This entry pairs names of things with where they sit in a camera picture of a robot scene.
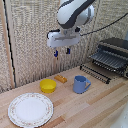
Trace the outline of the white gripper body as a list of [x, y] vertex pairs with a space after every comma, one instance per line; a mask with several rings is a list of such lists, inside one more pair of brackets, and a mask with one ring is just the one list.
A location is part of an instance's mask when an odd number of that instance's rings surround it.
[[63, 35], [61, 32], [49, 32], [47, 34], [47, 45], [50, 48], [75, 45], [79, 40], [78, 32], [70, 35]]

